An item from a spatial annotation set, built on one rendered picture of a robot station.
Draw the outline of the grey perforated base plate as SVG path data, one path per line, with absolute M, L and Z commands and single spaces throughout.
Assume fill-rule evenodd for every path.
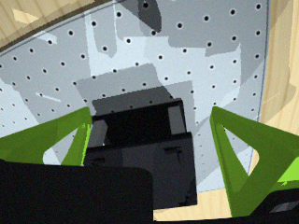
M 271 0 L 113 0 L 0 52 L 0 137 L 88 106 L 183 101 L 197 193 L 225 189 L 213 106 L 260 122 Z

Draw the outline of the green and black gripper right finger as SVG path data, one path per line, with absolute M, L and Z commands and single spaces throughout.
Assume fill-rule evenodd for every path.
M 299 188 L 299 135 L 213 106 L 209 118 L 232 217 L 249 216 L 276 190 Z M 259 154 L 248 176 L 227 129 Z

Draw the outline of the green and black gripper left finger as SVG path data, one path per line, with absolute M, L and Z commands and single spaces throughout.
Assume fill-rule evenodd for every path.
M 0 138 L 0 159 L 39 163 L 44 153 L 78 128 L 61 165 L 82 166 L 92 127 L 88 106 L 28 129 Z

